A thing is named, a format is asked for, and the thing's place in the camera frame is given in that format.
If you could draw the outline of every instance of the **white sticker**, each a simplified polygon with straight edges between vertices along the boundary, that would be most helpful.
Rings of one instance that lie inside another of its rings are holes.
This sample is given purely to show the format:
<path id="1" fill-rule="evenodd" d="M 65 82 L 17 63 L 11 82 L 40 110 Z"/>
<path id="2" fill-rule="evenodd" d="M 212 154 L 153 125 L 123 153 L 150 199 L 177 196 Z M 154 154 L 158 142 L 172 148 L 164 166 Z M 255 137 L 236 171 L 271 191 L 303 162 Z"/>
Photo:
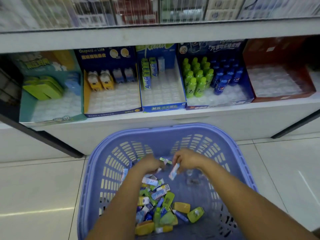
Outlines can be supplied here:
<path id="1" fill-rule="evenodd" d="M 266 51 L 269 52 L 269 51 L 273 51 L 275 49 L 275 47 L 269 47 Z"/>
<path id="2" fill-rule="evenodd" d="M 180 54 L 185 54 L 188 51 L 188 48 L 184 45 L 181 46 L 179 49 Z"/>

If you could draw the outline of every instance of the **forearm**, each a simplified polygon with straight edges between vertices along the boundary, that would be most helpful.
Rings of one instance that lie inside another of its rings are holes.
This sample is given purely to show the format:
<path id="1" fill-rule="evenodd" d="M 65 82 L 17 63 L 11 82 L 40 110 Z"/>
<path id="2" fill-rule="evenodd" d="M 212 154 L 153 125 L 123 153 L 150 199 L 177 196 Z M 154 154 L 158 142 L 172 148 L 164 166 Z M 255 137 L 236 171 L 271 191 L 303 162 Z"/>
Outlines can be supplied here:
<path id="1" fill-rule="evenodd" d="M 129 170 L 115 197 L 98 219 L 87 239 L 134 239 L 135 216 L 143 173 Z"/>
<path id="2" fill-rule="evenodd" d="M 208 177 L 248 240 L 316 239 L 298 222 L 215 161 L 202 156 L 200 162 L 200 169 Z"/>

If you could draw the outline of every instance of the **hand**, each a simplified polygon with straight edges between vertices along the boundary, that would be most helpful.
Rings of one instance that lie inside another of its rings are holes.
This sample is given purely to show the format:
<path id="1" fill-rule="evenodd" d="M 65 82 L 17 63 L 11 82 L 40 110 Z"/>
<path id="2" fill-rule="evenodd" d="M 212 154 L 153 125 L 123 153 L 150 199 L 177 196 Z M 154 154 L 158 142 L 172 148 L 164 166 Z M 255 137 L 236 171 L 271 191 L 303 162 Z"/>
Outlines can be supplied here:
<path id="1" fill-rule="evenodd" d="M 163 161 L 155 159 L 153 154 L 147 154 L 134 167 L 137 167 L 140 172 L 145 174 L 156 173 L 158 168 L 165 169 Z"/>
<path id="2" fill-rule="evenodd" d="M 183 148 L 174 154 L 172 165 L 174 166 L 176 163 L 179 163 L 178 173 L 182 173 L 185 169 L 201 168 L 202 162 L 206 159 L 206 156 Z"/>

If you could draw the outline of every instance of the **white tile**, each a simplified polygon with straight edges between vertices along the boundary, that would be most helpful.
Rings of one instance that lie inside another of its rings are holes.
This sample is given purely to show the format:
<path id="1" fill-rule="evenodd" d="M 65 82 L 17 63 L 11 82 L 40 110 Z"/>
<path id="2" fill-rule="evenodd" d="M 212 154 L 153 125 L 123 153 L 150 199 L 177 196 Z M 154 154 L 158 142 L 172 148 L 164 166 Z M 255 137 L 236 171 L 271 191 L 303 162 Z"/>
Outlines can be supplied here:
<path id="1" fill-rule="evenodd" d="M 235 141 L 238 145 L 246 145 L 246 144 L 253 144 L 252 140 L 237 140 Z"/>
<path id="2" fill-rule="evenodd" d="M 256 144 L 288 213 L 308 230 L 320 226 L 320 138 Z"/>
<path id="3" fill-rule="evenodd" d="M 0 239 L 68 239 L 83 164 L 0 168 Z"/>
<path id="4" fill-rule="evenodd" d="M 253 139 L 254 143 L 264 143 L 264 142 L 274 142 L 274 141 L 290 141 L 290 140 L 299 140 L 299 139 L 308 139 L 308 138 L 318 138 L 320 137 L 320 132 L 316 133 L 308 133 L 308 134 L 299 134 L 299 135 L 294 135 L 294 134 L 287 134 L 283 137 L 277 138 L 277 139 L 272 139 L 271 137 L 269 138 L 261 138 L 261 139 Z"/>
<path id="5" fill-rule="evenodd" d="M 77 161 L 77 160 L 84 160 L 84 159 L 85 159 L 85 156 L 83 156 L 82 158 L 74 158 L 69 156 L 69 157 L 58 157 L 58 158 L 48 158 L 48 159 L 36 159 L 36 160 L 28 160 L 28 161 L 3 162 L 3 163 L 0 163 L 0 168 Z"/>
<path id="6" fill-rule="evenodd" d="M 251 145 L 240 145 L 240 150 L 247 162 L 254 181 L 258 187 L 259 193 L 266 197 L 270 202 L 278 206 L 281 210 L 287 213 L 287 210 L 280 198 L 280 195 L 270 178 L 270 175 L 261 160 L 261 157 L 256 147 Z"/>
<path id="7" fill-rule="evenodd" d="M 79 192 L 78 192 L 78 197 L 77 197 L 77 203 L 76 203 L 75 209 L 74 209 L 69 240 L 78 240 L 78 233 L 77 233 L 78 210 L 79 210 L 79 203 L 80 203 L 80 197 L 81 197 L 81 192 L 82 192 L 82 184 L 83 184 L 83 179 L 84 179 L 86 168 L 87 168 L 87 163 L 88 163 L 88 160 L 86 159 L 84 161 L 84 167 L 83 167 L 82 176 L 81 176 L 81 182 L 80 182 L 80 187 L 79 187 Z"/>

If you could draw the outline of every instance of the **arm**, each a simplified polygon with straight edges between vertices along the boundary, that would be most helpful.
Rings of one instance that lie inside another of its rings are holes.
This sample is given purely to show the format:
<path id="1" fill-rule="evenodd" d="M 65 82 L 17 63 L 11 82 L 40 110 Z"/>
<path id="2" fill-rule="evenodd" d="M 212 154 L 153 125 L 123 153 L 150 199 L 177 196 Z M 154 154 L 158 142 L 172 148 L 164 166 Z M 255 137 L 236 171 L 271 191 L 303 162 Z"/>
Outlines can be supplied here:
<path id="1" fill-rule="evenodd" d="M 198 168 L 208 177 L 248 240 L 317 238 L 266 198 L 243 184 L 214 160 L 182 149 L 174 155 L 178 172 Z"/>
<path id="2" fill-rule="evenodd" d="M 144 175 L 165 168 L 152 154 L 142 158 L 123 181 L 115 197 L 89 232 L 87 240 L 134 239 L 135 219 L 141 181 Z"/>

